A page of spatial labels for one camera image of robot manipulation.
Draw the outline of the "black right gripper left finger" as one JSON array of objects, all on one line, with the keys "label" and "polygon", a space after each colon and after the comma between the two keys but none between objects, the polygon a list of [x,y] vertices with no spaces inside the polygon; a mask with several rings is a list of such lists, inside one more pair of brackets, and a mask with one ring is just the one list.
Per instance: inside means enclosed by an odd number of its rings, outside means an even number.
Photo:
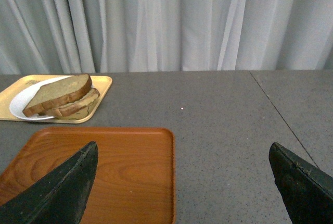
[{"label": "black right gripper left finger", "polygon": [[91,141],[1,206],[1,223],[80,223],[92,190],[98,146]]}]

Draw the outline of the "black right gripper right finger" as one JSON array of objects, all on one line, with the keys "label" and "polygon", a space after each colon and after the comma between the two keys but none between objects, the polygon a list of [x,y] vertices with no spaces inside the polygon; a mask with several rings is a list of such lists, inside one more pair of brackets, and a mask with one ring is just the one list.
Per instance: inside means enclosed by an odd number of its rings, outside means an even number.
[{"label": "black right gripper right finger", "polygon": [[292,223],[332,223],[332,177],[275,142],[268,159]]}]

